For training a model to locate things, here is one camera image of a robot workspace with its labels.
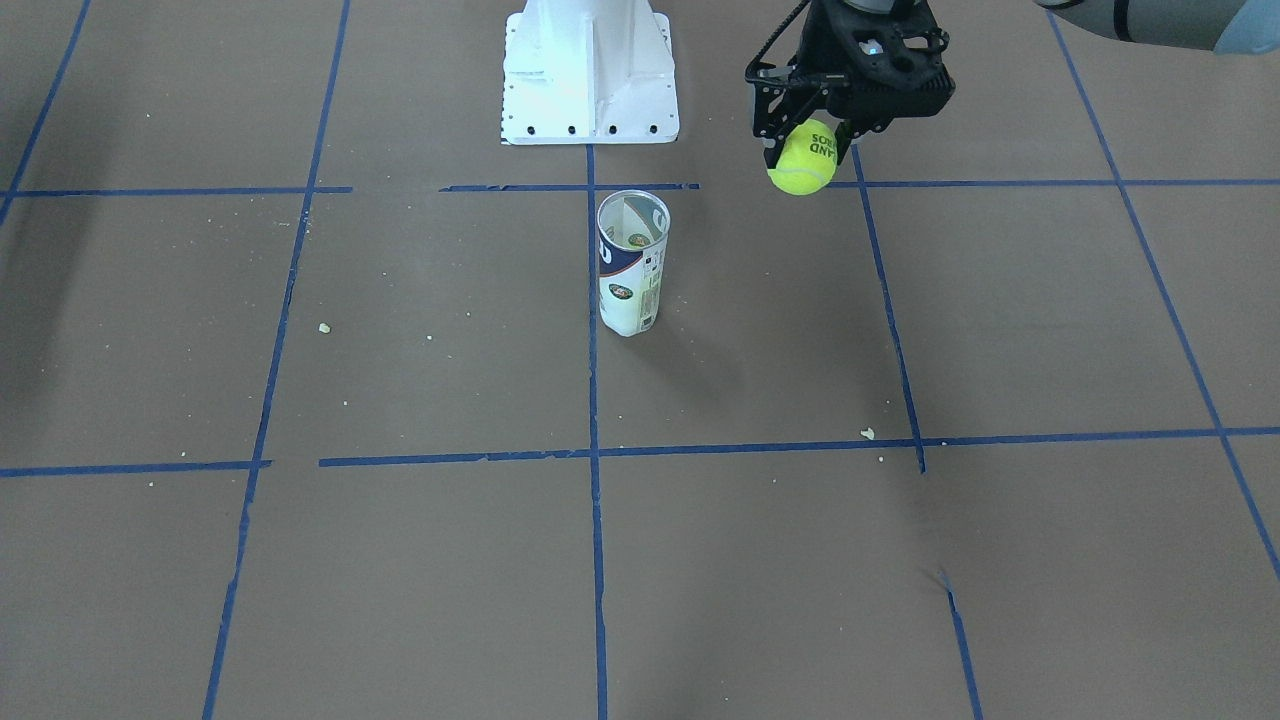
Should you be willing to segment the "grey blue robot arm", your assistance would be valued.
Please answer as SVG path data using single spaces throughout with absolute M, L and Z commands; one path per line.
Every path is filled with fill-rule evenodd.
M 1125 44 L 1225 55 L 1277 47 L 1275 1 L 1044 1 L 1078 28 Z M 927 1 L 801 1 L 785 18 L 801 23 L 797 49 L 781 65 L 759 51 L 748 63 L 751 135 L 768 169 L 817 113 L 833 117 L 838 158 L 863 136 L 901 118 L 941 113 L 956 85 L 945 65 L 948 32 Z

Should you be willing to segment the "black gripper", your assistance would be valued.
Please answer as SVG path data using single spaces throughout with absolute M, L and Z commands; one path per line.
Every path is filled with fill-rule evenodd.
M 956 91 L 947 47 L 927 1 L 814 1 L 797 50 L 797 73 L 814 88 L 751 83 L 751 133 L 763 143 L 765 169 L 777 168 L 813 106 L 841 120 L 838 151 L 899 118 L 940 114 Z

